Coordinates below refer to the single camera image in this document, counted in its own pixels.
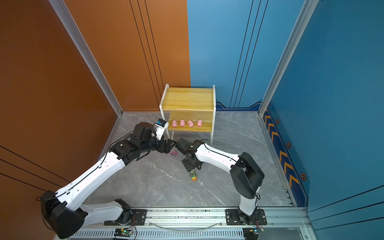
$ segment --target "black line on wall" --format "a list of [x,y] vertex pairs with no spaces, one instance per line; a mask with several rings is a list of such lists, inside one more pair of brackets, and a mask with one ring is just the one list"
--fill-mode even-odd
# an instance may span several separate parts
[[[42,178],[42,177],[40,177],[40,176],[37,176],[36,174],[33,174],[33,173],[31,173],[31,172],[29,172],[29,171],[27,171],[27,170],[25,170],[25,169],[23,169],[23,168],[21,168],[21,167],[18,167],[18,166],[16,166],[16,165],[13,165],[12,163],[7,162],[7,161],[5,161],[5,160],[3,160],[3,159],[0,159],[0,161],[3,161],[3,162],[5,162],[5,163],[8,163],[9,165],[12,165],[12,166],[14,166],[14,167],[17,167],[18,169],[23,170],[23,171],[25,171],[25,172],[27,172],[27,173],[29,173],[29,174],[32,174],[32,175],[34,175],[34,176],[36,176],[36,177],[38,177],[38,178],[40,178],[40,179],[46,180],[45,178]],[[51,181],[49,181],[49,180],[46,180],[46,181],[47,181],[47,182],[50,182],[50,183],[52,183],[52,184],[54,184],[54,185],[56,185],[56,186],[58,186],[58,187],[62,187],[62,186],[57,185],[56,183],[51,182]]]
[[256,13],[255,23],[253,24],[253,29],[252,29],[251,39],[249,40],[249,45],[248,45],[247,54],[246,54],[246,56],[245,56],[245,61],[244,61],[244,66],[243,66],[243,71],[242,71],[242,73],[241,73],[240,82],[239,82],[239,88],[237,89],[237,94],[236,94],[235,103],[234,103],[233,107],[235,107],[235,105],[236,105],[237,96],[238,96],[238,94],[239,94],[240,85],[241,85],[241,79],[243,78],[243,73],[244,73],[245,64],[247,63],[249,47],[251,46],[252,36],[253,36],[253,31],[255,30],[256,20],[257,20],[257,16],[259,15],[259,10],[260,10],[260,4],[261,4],[261,3],[262,3],[262,2],[261,2],[261,0],[260,0],[259,8],[257,9],[257,13]]
[[44,170],[46,170],[47,172],[52,173],[53,175],[55,175],[55,176],[57,176],[57,177],[59,177],[59,178],[65,180],[65,181],[70,182],[70,181],[66,180],[65,178],[62,178],[62,177],[60,177],[59,175],[54,174],[53,172],[51,172],[51,171],[49,171],[49,170],[47,170],[47,169],[45,169],[45,168],[39,166],[38,164],[36,164],[36,163],[34,163],[34,162],[32,162],[32,161],[30,161],[30,160],[28,160],[28,159],[26,159],[25,157],[22,157],[22,156],[20,156],[19,154],[15,153],[15,152],[12,152],[12,151],[9,150],[8,148],[5,148],[5,147],[3,147],[3,146],[0,146],[0,147],[3,148],[3,149],[5,149],[5,150],[7,150],[7,151],[9,151],[9,152],[11,152],[11,153],[13,153],[14,155],[16,155],[16,156],[18,156],[18,157],[21,157],[22,159],[24,159],[24,160],[26,160],[26,161],[32,163],[33,165],[36,165],[36,166],[38,166],[39,168],[44,169]]
[[363,221],[358,221],[358,222],[345,223],[345,224],[340,224],[340,225],[331,226],[331,227],[323,227],[323,228],[314,229],[314,230],[317,231],[317,230],[322,230],[322,229],[327,229],[327,228],[332,228],[332,227],[339,227],[339,226],[345,226],[345,225],[349,225],[349,224],[355,224],[355,223],[361,223],[361,222],[368,222],[368,221],[378,220],[378,219],[382,219],[382,218],[384,218],[384,217],[372,218],[372,219],[363,220]]
[[11,179],[13,179],[13,180],[22,182],[22,183],[24,183],[24,184],[26,184],[26,185],[29,185],[29,186],[35,187],[35,188],[37,188],[37,189],[43,190],[43,191],[45,191],[45,192],[47,191],[47,190],[44,190],[44,189],[42,189],[42,188],[36,187],[35,185],[29,184],[29,183],[23,182],[23,181],[21,181],[21,180],[18,180],[18,179],[16,179],[16,178],[13,178],[13,177],[10,177],[10,176],[8,176],[8,175],[5,175],[5,174],[3,174],[3,173],[0,173],[0,174],[3,175],[3,176],[9,177],[9,178],[11,178]]
[[155,47],[155,54],[156,54],[156,59],[157,59],[157,65],[159,66],[160,79],[161,79],[161,84],[162,84],[162,86],[163,86],[163,91],[164,91],[164,90],[165,90],[165,87],[164,87],[163,77],[162,77],[162,75],[161,75],[161,68],[160,68],[160,63],[159,63],[159,57],[157,56],[157,50],[156,50],[156,45],[155,45],[155,39],[154,39],[154,37],[153,37],[152,26],[151,26],[151,20],[149,19],[148,8],[147,8],[147,2],[146,2],[146,0],[144,0],[144,2],[145,2],[145,8],[147,9],[147,15],[148,15],[149,27],[150,27],[150,29],[151,29],[153,45],[154,45],[154,47]]
[[325,218],[328,218],[328,217],[333,217],[333,216],[340,215],[340,214],[344,214],[344,213],[347,213],[347,212],[353,212],[353,211],[356,211],[356,210],[360,210],[360,209],[364,209],[364,208],[366,208],[366,207],[371,207],[371,206],[379,205],[379,204],[382,204],[382,203],[384,203],[384,202],[378,202],[378,203],[371,204],[371,205],[368,205],[368,206],[359,207],[359,208],[357,208],[357,209],[352,209],[352,210],[349,210],[349,211],[341,212],[341,213],[339,213],[339,214],[333,214],[333,215],[331,215],[331,216],[322,217],[322,218],[319,218],[319,219],[316,219],[316,220],[312,220],[311,222],[313,222],[313,221],[317,221],[317,220],[321,220],[321,219],[325,219]]
[[248,71],[247,71],[247,76],[245,77],[245,80],[244,80],[243,90],[241,91],[241,96],[240,96],[239,104],[237,105],[237,107],[240,106],[240,101],[241,101],[241,98],[242,98],[242,96],[243,96],[245,83],[247,82],[249,69],[251,68],[251,63],[252,63],[252,59],[253,59],[253,54],[255,53],[255,48],[256,48],[257,40],[259,39],[260,29],[262,28],[262,24],[263,24],[263,20],[264,20],[264,15],[265,15],[266,7],[268,6],[268,1],[269,1],[269,0],[267,0],[266,5],[265,5],[265,9],[264,9],[264,14],[263,14],[262,22],[260,23],[260,27],[259,27],[259,33],[257,33],[257,38],[256,38],[255,47],[253,48],[253,53],[252,53],[251,61],[249,62],[249,67],[248,67]]
[[239,64],[237,65],[237,71],[236,71],[235,83],[233,84],[233,90],[232,90],[231,102],[229,103],[229,107],[231,107],[231,104],[232,104],[232,98],[233,98],[233,93],[235,92],[236,78],[237,78],[237,74],[238,74],[238,72],[239,72],[240,60],[241,60],[241,55],[243,54],[243,48],[244,48],[244,43],[245,43],[245,37],[246,37],[246,35],[247,35],[249,19],[250,19],[250,17],[251,17],[251,12],[252,12],[252,6],[253,6],[253,0],[252,0],[252,4],[251,4],[251,10],[249,11],[249,17],[248,17],[247,27],[246,27],[246,29],[245,29],[244,40],[243,40],[243,46],[242,46],[242,48],[241,48],[241,53],[240,53],[240,58],[239,58]]
[[156,77],[157,87],[159,88],[159,93],[160,93],[160,97],[161,97],[161,90],[160,90],[160,86],[159,86],[159,81],[157,80],[157,74],[156,74],[155,64],[153,63],[153,58],[152,58],[151,48],[149,47],[147,31],[145,30],[145,25],[144,25],[143,15],[141,14],[141,9],[140,9],[139,0],[137,0],[137,4],[139,5],[139,11],[140,11],[140,16],[141,16],[141,21],[143,22],[145,38],[147,39],[147,44],[148,44],[148,49],[149,49],[149,55],[151,56],[152,66],[153,66],[153,71],[155,72],[155,77]]
[[375,187],[375,188],[373,188],[373,189],[371,189],[371,190],[368,190],[368,191],[365,191],[365,192],[362,192],[362,193],[359,193],[359,194],[353,195],[353,196],[351,196],[351,197],[347,197],[347,198],[344,198],[344,199],[342,199],[342,200],[339,200],[339,201],[337,201],[337,202],[334,202],[334,203],[331,203],[331,204],[328,204],[328,205],[325,205],[325,206],[322,206],[322,207],[316,208],[316,209],[314,209],[314,210],[308,211],[308,213],[310,213],[310,212],[313,212],[313,211],[316,211],[316,210],[319,210],[319,209],[322,209],[323,207],[328,207],[328,206],[330,206],[330,205],[332,205],[332,204],[336,204],[336,203],[338,203],[338,202],[342,202],[342,201],[344,201],[344,200],[347,200],[347,199],[350,199],[350,198],[356,197],[356,196],[358,196],[358,195],[361,195],[361,194],[364,194],[364,193],[367,193],[367,192],[370,192],[370,191],[373,191],[373,190],[379,189],[379,188],[381,188],[381,187],[384,187],[384,185],[381,185],[381,186],[379,186],[379,187]]
[[131,0],[129,0],[129,3],[130,3],[130,5],[131,5],[133,18],[135,19],[136,28],[137,28],[137,33],[139,34],[139,38],[140,38],[140,42],[141,42],[141,47],[143,48],[143,54],[144,54],[144,57],[145,57],[145,62],[147,63],[149,76],[151,77],[151,82],[152,82],[153,91],[154,91],[154,93],[155,93],[156,102],[157,102],[157,104],[159,104],[159,100],[157,99],[157,95],[156,95],[155,85],[153,84],[153,79],[152,79],[151,71],[149,70],[149,65],[148,65],[148,61],[147,61],[147,56],[145,55],[143,42],[141,41],[141,36],[140,36],[140,32],[139,32],[139,27],[137,26],[135,13],[133,12],[133,7],[132,7],[132,2],[131,2]]

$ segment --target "gray marble floor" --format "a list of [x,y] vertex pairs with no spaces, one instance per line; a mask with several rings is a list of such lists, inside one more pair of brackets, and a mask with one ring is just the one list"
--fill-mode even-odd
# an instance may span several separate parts
[[[160,113],[125,113],[115,140],[132,131],[139,122],[155,122]],[[209,133],[175,132],[194,141],[209,139]],[[289,206],[290,199],[277,173],[256,113],[216,113],[213,146],[225,152],[249,153],[265,174],[260,189],[259,206]],[[238,206],[240,194],[231,176],[224,170],[204,163],[192,181],[181,163],[183,155],[151,152],[139,161],[112,175],[84,202],[99,204],[121,198],[133,207],[165,206]]]

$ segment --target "robotic arm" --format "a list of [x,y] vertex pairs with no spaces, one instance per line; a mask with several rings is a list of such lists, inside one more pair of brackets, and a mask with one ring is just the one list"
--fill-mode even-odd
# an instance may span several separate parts
[[[163,133],[168,123],[159,119],[154,125],[147,122],[137,124],[132,134],[118,141],[94,166],[56,192],[47,191],[41,197],[41,212],[59,238],[68,238],[81,227],[103,221],[126,224],[131,219],[130,206],[121,199],[107,204],[86,205],[85,199],[115,172],[137,161],[151,151],[169,153],[174,140],[165,140]],[[192,144],[183,138],[176,148],[185,155],[182,161],[187,171],[201,169],[203,162],[215,165],[232,176],[237,191],[241,194],[238,213],[243,223],[253,225],[257,192],[264,173],[252,157],[229,154],[196,140]]]

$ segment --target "brown wall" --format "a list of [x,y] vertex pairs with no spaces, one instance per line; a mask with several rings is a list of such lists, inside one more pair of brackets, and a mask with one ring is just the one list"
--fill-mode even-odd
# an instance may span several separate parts
[[124,111],[158,111],[190,87],[186,0],[65,0]]
[[[0,146],[71,181],[97,161],[116,114],[49,1],[2,1],[0,32]],[[0,159],[55,183],[0,161],[41,189],[68,183],[3,148]],[[0,187],[2,239],[53,236],[35,201],[43,190],[4,175]]]

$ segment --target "shelf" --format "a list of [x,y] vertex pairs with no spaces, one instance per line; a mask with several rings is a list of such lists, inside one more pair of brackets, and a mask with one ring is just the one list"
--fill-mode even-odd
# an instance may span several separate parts
[[214,110],[212,88],[168,88],[162,103],[163,111],[207,111]]
[[[180,120],[184,119],[185,126],[180,126]],[[201,119],[203,125],[197,126],[197,121]],[[172,121],[177,121],[177,127],[172,127]],[[188,120],[192,120],[194,127],[188,126]],[[212,132],[213,114],[208,111],[172,111],[169,116],[169,131],[184,131],[184,132]]]

